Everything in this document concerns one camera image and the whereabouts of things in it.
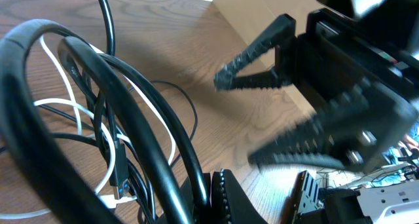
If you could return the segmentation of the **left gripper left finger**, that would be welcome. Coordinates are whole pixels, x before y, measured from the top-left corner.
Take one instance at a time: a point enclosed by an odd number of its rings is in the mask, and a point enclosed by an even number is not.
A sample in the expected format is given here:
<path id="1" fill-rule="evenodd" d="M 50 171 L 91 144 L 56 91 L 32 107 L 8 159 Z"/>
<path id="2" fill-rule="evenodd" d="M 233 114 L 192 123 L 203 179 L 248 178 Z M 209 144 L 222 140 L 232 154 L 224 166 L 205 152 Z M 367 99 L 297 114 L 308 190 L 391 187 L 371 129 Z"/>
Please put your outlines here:
<path id="1" fill-rule="evenodd" d="M 208 194 L 211 194 L 211 175 L 210 173 L 204 173 L 204 179 L 206 182 L 206 191 Z M 189 177 L 187 177 L 182 185 L 180 186 L 181 194 L 183 195 L 183 198 L 185 199 L 189 212 L 192 214 L 195 223 L 206 223 L 202 220 L 202 217 L 198 216 L 197 208 L 194 206 L 194 199 L 192 194 L 192 186 Z M 156 219 L 156 224 L 168 224 L 168 221 L 166 219 L 166 215 L 162 214 L 160 217 Z"/>

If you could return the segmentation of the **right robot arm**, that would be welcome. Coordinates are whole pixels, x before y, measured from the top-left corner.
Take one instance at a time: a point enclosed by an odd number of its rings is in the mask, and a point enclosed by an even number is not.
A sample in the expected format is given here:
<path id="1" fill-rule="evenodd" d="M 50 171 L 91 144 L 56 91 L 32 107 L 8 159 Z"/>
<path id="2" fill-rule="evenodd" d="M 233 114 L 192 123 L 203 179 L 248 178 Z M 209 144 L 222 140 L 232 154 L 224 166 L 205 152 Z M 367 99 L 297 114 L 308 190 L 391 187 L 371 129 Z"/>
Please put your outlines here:
<path id="1" fill-rule="evenodd" d="M 316 0 L 279 15 L 215 74 L 218 90 L 296 86 L 316 113 L 248 155 L 259 167 L 370 172 L 418 119 L 418 0 Z"/>

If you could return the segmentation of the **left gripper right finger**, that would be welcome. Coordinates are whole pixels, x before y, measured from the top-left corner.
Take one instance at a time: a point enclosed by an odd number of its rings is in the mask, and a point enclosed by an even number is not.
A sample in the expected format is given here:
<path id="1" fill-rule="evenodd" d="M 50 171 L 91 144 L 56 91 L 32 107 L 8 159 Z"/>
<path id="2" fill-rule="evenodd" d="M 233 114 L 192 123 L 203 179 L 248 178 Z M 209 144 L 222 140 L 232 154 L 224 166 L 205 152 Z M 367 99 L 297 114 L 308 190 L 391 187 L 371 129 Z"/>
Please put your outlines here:
<path id="1" fill-rule="evenodd" d="M 214 172 L 211 181 L 211 223 L 267 224 L 231 170 Z"/>

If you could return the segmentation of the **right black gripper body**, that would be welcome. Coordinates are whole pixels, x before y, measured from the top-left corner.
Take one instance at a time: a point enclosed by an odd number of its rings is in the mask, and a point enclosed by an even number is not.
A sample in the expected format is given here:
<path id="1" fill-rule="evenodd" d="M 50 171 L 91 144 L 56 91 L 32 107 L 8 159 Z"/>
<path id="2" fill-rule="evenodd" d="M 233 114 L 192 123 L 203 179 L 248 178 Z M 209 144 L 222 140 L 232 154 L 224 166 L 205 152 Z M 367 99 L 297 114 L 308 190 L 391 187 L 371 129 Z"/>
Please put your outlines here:
<path id="1" fill-rule="evenodd" d="M 358 21 L 322 9 L 308 16 L 296 37 L 297 88 L 319 113 L 354 120 L 343 141 L 349 165 L 370 172 L 381 154 L 418 119 L 418 61 L 407 43 L 418 35 L 418 16 L 374 11 Z"/>

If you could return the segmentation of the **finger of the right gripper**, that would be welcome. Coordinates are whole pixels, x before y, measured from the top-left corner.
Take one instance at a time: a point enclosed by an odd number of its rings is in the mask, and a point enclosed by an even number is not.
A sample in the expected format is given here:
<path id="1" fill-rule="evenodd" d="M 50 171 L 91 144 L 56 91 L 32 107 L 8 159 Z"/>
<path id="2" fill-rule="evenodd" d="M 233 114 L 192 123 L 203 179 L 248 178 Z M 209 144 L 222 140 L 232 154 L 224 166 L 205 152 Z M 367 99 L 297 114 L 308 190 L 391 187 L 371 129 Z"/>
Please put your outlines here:
<path id="1" fill-rule="evenodd" d="M 296 21 L 288 14 L 278 16 L 245 50 L 225 64 L 214 75 L 217 90 L 246 88 L 281 88 L 291 84 L 291 76 L 286 71 L 293 63 Z M 252 75 L 239 76 L 238 73 L 269 50 L 280 51 L 280 66 Z"/>
<path id="2" fill-rule="evenodd" d="M 343 170 L 349 165 L 343 141 L 354 120 L 336 113 L 319 113 L 288 128 L 250 152 L 248 163 L 260 167 L 300 164 Z"/>

